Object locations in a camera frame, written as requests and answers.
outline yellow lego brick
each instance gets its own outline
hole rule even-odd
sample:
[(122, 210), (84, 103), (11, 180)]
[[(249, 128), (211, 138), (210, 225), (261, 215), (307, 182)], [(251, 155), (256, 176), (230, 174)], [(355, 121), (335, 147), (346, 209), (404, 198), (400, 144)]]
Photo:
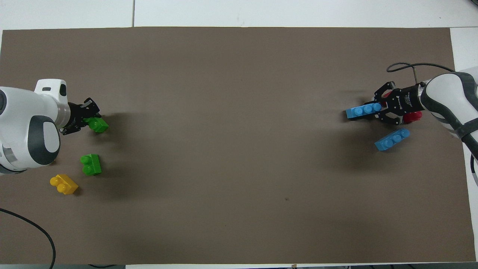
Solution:
[(63, 194), (72, 194), (78, 188), (78, 185), (67, 175), (56, 175), (50, 179), (50, 185), (56, 186), (56, 190)]

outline brown paper sheet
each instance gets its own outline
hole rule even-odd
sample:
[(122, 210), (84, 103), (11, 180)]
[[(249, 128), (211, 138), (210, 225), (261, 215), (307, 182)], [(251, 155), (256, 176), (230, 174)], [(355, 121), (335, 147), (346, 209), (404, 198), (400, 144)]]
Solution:
[[(396, 126), (345, 119), (383, 83), (414, 83), (385, 72), (397, 61), (453, 67), (449, 29), (4, 31), (1, 85), (62, 78), (110, 128), (1, 177), (0, 205), (45, 228), (58, 263), (472, 261), (461, 143), (424, 113), (379, 152)], [(102, 174), (82, 173), (89, 153)], [(49, 185), (61, 173), (74, 195)], [(40, 232), (0, 214), (0, 263), (50, 258)]]

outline green block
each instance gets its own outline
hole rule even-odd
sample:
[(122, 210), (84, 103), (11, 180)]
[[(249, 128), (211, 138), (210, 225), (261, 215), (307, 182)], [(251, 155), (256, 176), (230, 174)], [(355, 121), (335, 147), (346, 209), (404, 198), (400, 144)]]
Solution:
[(87, 176), (94, 176), (101, 173), (98, 154), (84, 155), (80, 158), (80, 162), (83, 164), (83, 173)]
[(108, 129), (109, 125), (102, 118), (87, 118), (83, 119), (84, 122), (88, 124), (88, 126), (97, 133), (102, 133), (106, 129)]

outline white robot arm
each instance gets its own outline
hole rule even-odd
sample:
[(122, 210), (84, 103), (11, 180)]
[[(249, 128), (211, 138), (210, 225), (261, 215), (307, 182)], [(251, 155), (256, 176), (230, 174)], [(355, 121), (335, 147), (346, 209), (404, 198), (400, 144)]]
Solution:
[(394, 72), (417, 65), (432, 65), (447, 69), (450, 73), (403, 89), (396, 88), (393, 81), (385, 83), (375, 92), (373, 101), (366, 103), (382, 105), (382, 110), (372, 114), (380, 121), (399, 125), (408, 123), (403, 116), (428, 110), (453, 136), (467, 145), (472, 156), (478, 157), (478, 67), (454, 72), (449, 68), (428, 63), (397, 64), (406, 64), (406, 66), (389, 70), (396, 65), (393, 64), (387, 71)]
[(419, 87), (424, 109), (478, 157), (478, 67), (440, 75)]
[(39, 80), (35, 91), (0, 87), (0, 175), (52, 163), (61, 133), (86, 126), (83, 119), (100, 117), (97, 105), (69, 103), (61, 79)]

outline black cable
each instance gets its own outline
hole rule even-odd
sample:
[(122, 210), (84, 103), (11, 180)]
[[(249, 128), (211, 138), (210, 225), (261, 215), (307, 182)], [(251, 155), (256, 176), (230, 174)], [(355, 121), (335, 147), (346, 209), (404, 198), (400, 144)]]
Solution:
[(395, 269), (395, 267), (393, 266), (393, 264), (389, 264), (390, 265), (390, 268), (391, 269)]
[(415, 78), (415, 84), (418, 83), (417, 69), (415, 68), (415, 66), (411, 66), (410, 63), (405, 63), (405, 62), (394, 63), (393, 65), (387, 67), (387, 72), (392, 73), (392, 72), (401, 70), (401, 69), (390, 70), (391, 67), (396, 66), (396, 65), (407, 65), (408, 67), (411, 67), (413, 69), (413, 77)]
[(94, 268), (108, 268), (108, 267), (115, 266), (116, 264), (110, 264), (110, 265), (104, 265), (104, 266), (94, 265), (94, 264), (88, 264), (88, 265)]
[(50, 269), (52, 269), (53, 265), (55, 264), (55, 258), (56, 258), (55, 244), (53, 243), (52, 237), (43, 228), (41, 228), (38, 224), (34, 223), (33, 221), (31, 221), (31, 220), (29, 220), (29, 219), (27, 219), (23, 216), (18, 215), (17, 213), (14, 213), (12, 211), (8, 211), (8, 210), (3, 209), (3, 208), (0, 208), (0, 212), (12, 215), (14, 217), (17, 217), (17, 218), (33, 225), (35, 228), (40, 230), (40, 232), (42, 232), (46, 236), (46, 238), (48, 238), (48, 241), (50, 241), (50, 244), (52, 245), (52, 252), (53, 252), (52, 263), (50, 264)]
[(470, 168), (471, 168), (471, 172), (472, 173), (475, 173), (475, 158), (473, 158), (473, 154), (471, 155), (471, 158), (470, 158)]
[[(390, 68), (391, 68), (391, 67), (394, 67), (394, 66), (396, 66), (396, 65), (405, 65), (405, 66), (390, 70)], [(400, 63), (394, 63), (393, 65), (390, 65), (389, 67), (387, 67), (387, 72), (389, 72), (389, 73), (392, 73), (392, 72), (400, 71), (400, 70), (403, 70), (403, 69), (406, 69), (406, 68), (410, 68), (410, 67), (415, 67), (415, 66), (431, 66), (431, 67), (438, 67), (438, 68), (441, 68), (441, 69), (445, 69), (446, 71), (449, 71), (449, 72), (454, 72), (454, 70), (453, 70), (453, 69), (451, 69), (451, 68), (448, 68), (448, 67), (444, 67), (444, 66), (442, 66), (442, 65), (438, 65), (438, 64), (432, 64), (432, 63), (416, 63), (416, 64), (409, 64), (409, 63), (403, 63), (403, 62), (400, 62)]]

